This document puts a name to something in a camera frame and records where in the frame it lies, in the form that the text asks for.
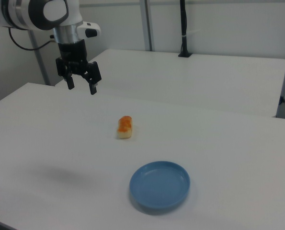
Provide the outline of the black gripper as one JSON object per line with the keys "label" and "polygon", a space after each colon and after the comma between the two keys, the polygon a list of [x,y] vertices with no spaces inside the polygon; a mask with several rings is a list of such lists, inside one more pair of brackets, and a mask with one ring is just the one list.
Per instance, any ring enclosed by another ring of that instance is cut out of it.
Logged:
{"label": "black gripper", "polygon": [[[66,62],[84,62],[87,63],[87,50],[85,40],[80,40],[71,44],[60,44],[58,48],[61,57],[56,58],[57,73],[63,77],[67,83],[68,89],[72,90],[74,86],[71,68]],[[97,83],[102,80],[97,62],[87,63],[82,77],[89,84],[91,95],[96,94]]]}

